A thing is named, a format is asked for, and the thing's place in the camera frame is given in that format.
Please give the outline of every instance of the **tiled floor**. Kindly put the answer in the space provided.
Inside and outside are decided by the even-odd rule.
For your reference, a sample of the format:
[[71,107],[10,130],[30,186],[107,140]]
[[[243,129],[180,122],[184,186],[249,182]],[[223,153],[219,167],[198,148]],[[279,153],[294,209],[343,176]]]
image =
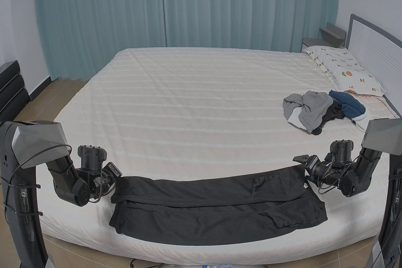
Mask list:
[[[84,81],[56,80],[51,83],[38,97],[30,102],[15,120],[54,120],[63,107],[83,87]],[[0,193],[0,205],[3,205],[3,195]],[[70,244],[45,235],[45,244],[53,255],[57,268],[129,268],[131,258],[109,255],[90,248]],[[347,268],[365,266],[374,238],[357,242],[348,247],[334,250],[315,257],[267,265],[269,268]],[[135,268],[145,268],[156,265],[143,260],[134,261]],[[8,226],[0,211],[0,266],[2,268],[17,268],[19,260]]]

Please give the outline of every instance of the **white headboard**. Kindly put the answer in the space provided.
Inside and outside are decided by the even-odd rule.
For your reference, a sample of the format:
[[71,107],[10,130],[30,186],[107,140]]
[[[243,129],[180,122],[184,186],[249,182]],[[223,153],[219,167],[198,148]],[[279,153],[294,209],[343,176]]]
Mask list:
[[385,89],[391,107],[402,114],[402,41],[352,14],[346,48]]

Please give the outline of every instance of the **bed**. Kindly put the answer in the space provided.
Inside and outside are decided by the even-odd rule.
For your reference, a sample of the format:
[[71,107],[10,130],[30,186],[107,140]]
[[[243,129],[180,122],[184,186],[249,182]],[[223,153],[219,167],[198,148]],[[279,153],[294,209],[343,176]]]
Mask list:
[[[347,45],[359,52],[359,62],[378,77],[390,102],[401,110],[400,89],[392,82],[402,80],[402,44],[374,27],[352,16]],[[378,76],[386,68],[391,70]],[[287,95],[332,89],[318,65],[303,53],[126,49],[74,96],[55,121],[62,123],[73,146],[76,167],[80,167],[76,148],[92,144],[105,148],[108,161],[123,175],[218,178],[292,166],[295,155],[323,158],[337,139],[353,140],[356,157],[364,133],[350,120],[332,120],[314,136],[288,124],[283,116],[282,100]],[[375,118],[394,117],[380,99],[359,100]],[[269,264],[318,255],[377,234],[387,194],[388,155],[383,154],[365,193],[345,198],[333,190],[320,196],[328,221],[245,244],[180,246],[119,235],[108,224],[114,210],[110,195],[79,208],[58,199],[46,165],[37,167],[37,181],[42,185],[38,190],[42,230],[53,237],[169,264]]]

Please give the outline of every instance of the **blue clothing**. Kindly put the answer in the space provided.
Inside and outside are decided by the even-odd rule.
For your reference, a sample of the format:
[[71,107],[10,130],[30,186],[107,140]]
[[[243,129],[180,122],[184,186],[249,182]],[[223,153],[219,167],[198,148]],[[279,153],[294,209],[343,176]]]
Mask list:
[[329,96],[338,100],[342,104],[342,111],[346,117],[351,119],[363,115],[366,112],[366,108],[352,95],[344,93],[342,91],[329,92]]

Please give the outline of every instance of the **pillow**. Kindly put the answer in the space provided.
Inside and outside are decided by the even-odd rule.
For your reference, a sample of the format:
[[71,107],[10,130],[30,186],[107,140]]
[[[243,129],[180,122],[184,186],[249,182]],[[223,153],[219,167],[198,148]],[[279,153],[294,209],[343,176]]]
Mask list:
[[365,70],[345,48],[311,46],[307,54],[327,75],[337,91],[351,91],[356,94],[382,96],[385,90],[379,81]]

